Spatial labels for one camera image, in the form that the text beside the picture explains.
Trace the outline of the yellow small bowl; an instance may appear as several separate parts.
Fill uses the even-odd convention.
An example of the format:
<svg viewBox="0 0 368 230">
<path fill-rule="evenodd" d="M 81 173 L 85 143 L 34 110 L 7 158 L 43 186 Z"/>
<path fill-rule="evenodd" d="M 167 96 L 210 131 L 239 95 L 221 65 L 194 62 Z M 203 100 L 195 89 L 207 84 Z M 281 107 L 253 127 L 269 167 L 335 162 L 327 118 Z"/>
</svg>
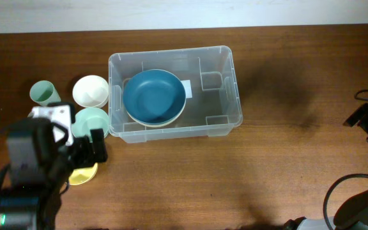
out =
<svg viewBox="0 0 368 230">
<path fill-rule="evenodd" d="M 81 185 L 92 180 L 98 170 L 98 164 L 95 163 L 93 167 L 86 167 L 82 169 L 76 169 L 70 175 L 68 181 L 70 185 Z"/>
</svg>

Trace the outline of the mint green small bowl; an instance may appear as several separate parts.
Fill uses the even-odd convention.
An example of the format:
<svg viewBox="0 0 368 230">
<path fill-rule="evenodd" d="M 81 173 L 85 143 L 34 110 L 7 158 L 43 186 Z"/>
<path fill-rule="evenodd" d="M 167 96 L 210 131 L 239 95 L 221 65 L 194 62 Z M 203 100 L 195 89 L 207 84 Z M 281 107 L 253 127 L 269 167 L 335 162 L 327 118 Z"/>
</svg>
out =
<svg viewBox="0 0 368 230">
<path fill-rule="evenodd" d="M 82 109 L 75 115 L 75 123 L 72 125 L 72 134 L 74 137 L 88 136 L 92 141 L 91 130 L 101 129 L 103 136 L 109 134 L 109 116 L 108 114 L 96 107 Z"/>
</svg>

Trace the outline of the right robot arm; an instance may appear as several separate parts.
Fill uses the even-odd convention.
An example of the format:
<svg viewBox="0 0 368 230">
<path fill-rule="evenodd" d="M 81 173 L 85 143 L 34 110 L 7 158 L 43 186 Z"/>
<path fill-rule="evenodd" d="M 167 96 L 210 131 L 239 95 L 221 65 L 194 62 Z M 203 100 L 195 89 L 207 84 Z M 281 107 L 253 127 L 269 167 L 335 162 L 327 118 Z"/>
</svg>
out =
<svg viewBox="0 0 368 230">
<path fill-rule="evenodd" d="M 359 126 L 368 135 L 368 103 L 361 105 L 345 122 L 345 126 Z M 368 174 L 349 174 L 339 178 L 328 189 L 323 201 L 323 218 L 318 220 L 301 217 L 288 220 L 283 229 L 289 230 L 365 230 L 368 229 L 368 190 L 361 192 L 346 200 L 333 217 L 327 214 L 328 200 L 334 189 L 343 181 L 354 178 L 368 179 Z"/>
</svg>

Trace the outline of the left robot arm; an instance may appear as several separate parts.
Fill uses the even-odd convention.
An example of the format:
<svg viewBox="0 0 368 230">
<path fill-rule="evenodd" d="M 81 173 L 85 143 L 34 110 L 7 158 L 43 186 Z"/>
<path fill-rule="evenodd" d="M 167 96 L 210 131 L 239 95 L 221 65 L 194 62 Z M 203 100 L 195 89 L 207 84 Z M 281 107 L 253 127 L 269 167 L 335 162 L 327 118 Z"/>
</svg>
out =
<svg viewBox="0 0 368 230">
<path fill-rule="evenodd" d="M 74 137 L 75 122 L 73 104 L 54 102 L 2 130 L 10 163 L 0 170 L 0 229 L 54 229 L 74 170 L 107 161 L 103 129 Z"/>
</svg>

